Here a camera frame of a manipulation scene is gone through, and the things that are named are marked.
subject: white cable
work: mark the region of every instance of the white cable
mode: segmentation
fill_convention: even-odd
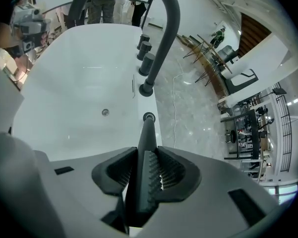
[[[174,146],[173,146],[173,148],[175,148],[175,144],[176,144],[176,142],[177,142],[177,136],[176,136],[176,133],[175,133],[175,128],[176,128],[176,126],[177,126],[177,108],[176,108],[176,106],[175,106],[175,96],[174,96],[174,86],[175,86],[175,82],[174,82],[174,79],[176,79],[177,77],[179,77],[179,76],[182,76],[182,75],[184,75],[184,71],[183,71],[183,68],[182,68],[182,65],[180,64],[180,62],[179,62],[179,60],[178,60],[178,64],[179,64],[179,66],[180,66],[180,69],[182,70],[182,74],[179,74],[179,75],[177,75],[177,76],[175,76],[174,78],[173,78],[173,106],[174,106],[174,120],[175,120],[175,124],[174,124],[174,129],[173,129],[173,132],[174,132]]]
[[[185,39],[185,40],[188,40],[188,44],[186,45],[186,47],[189,45],[189,44],[194,44],[194,42],[193,41],[191,41],[190,39],[188,39],[188,38],[184,38],[184,37],[182,37],[183,39]]]

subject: bathtub drain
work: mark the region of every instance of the bathtub drain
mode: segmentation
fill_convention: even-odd
[[[109,110],[104,109],[104,110],[101,111],[101,114],[106,117],[107,115],[109,115]]]

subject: person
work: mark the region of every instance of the person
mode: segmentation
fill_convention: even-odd
[[[257,119],[265,114],[268,113],[268,109],[267,108],[263,108],[263,107],[259,107],[256,109],[256,116],[257,116]]]
[[[225,38],[225,29],[222,28],[211,36],[214,36],[214,38],[210,41],[210,44],[213,45],[214,48],[217,48]]]
[[[91,0],[90,2],[88,2],[87,24],[99,24],[101,19],[101,12],[103,12],[103,22],[112,23],[115,3],[115,0]]]
[[[74,19],[70,19],[68,17],[70,6],[71,6],[71,3],[63,5],[60,8],[61,12],[63,13],[64,22],[65,22],[67,29],[72,28],[74,26],[84,25],[85,24],[85,15],[86,15],[85,9],[82,10],[80,18],[77,20],[74,20]]]
[[[132,16],[132,25],[133,26],[140,26],[141,23],[141,17],[147,10],[145,4],[143,2],[132,2],[131,5],[134,6],[134,12]]]

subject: pipe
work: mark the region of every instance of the pipe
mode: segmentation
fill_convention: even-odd
[[[157,149],[157,142],[155,136],[154,121],[152,118],[147,118],[144,121],[136,159],[132,166],[127,194],[125,197],[126,219],[127,225],[132,227],[141,228],[152,216],[155,211],[155,204],[151,203],[149,198],[150,186],[148,183],[149,177],[158,175],[159,173],[150,174],[148,170],[150,167],[147,162],[150,155]]]
[[[151,96],[153,94],[153,86],[155,78],[157,77],[161,66],[167,56],[174,39],[177,36],[179,30],[180,22],[180,10],[178,0],[162,0],[167,11],[167,26],[165,33],[161,40],[160,46],[156,53],[156,58],[152,64],[148,78],[145,80],[144,84],[140,86],[140,93],[143,96]],[[87,0],[73,0],[68,17],[70,19],[77,19],[83,10],[83,7]]]
[[[148,6],[148,8],[147,8],[147,10],[146,10],[146,12],[145,12],[145,15],[144,15],[144,18],[143,18],[143,22],[142,22],[142,25],[141,25],[141,29],[142,29],[142,30],[143,30],[145,21],[147,20],[148,13],[149,13],[149,10],[150,10],[150,8],[151,8],[151,5],[152,5],[153,0],[148,0],[148,2],[149,2],[149,6]]]

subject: wooden panel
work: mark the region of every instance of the wooden panel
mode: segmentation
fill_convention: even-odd
[[[262,42],[271,31],[253,18],[241,14],[241,36],[238,56],[242,57]]]

